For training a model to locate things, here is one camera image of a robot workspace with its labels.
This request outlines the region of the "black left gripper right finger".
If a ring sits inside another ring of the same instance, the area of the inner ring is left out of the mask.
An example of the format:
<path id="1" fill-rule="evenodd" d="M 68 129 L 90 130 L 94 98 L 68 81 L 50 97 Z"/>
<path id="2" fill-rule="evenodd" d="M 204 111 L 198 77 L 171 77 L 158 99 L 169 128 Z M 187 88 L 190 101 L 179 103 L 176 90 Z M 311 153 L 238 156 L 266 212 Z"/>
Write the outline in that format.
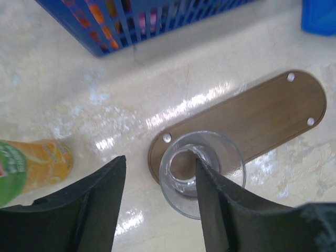
<path id="1" fill-rule="evenodd" d="M 335 251 L 335 203 L 288 207 L 196 162 L 206 251 Z"/>

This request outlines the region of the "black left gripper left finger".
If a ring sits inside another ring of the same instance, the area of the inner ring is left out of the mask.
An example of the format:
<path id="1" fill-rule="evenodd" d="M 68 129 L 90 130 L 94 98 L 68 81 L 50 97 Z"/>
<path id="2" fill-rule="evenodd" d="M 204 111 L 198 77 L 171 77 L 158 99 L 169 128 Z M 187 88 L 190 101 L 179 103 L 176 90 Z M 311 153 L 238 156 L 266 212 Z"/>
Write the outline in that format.
<path id="1" fill-rule="evenodd" d="M 1 209 L 1 251 L 111 251 L 125 184 L 126 158 L 29 206 Z"/>

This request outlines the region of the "clear plastic cup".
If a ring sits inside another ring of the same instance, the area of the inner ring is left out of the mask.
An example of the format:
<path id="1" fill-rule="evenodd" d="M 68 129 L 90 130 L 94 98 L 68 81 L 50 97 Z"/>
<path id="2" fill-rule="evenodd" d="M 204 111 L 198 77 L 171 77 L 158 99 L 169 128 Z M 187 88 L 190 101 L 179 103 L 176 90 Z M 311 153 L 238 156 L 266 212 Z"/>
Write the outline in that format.
<path id="1" fill-rule="evenodd" d="M 201 218 L 196 189 L 198 160 L 241 187 L 246 185 L 245 160 L 226 136 L 213 131 L 194 131 L 178 137 L 161 158 L 160 187 L 174 210 L 196 220 Z"/>

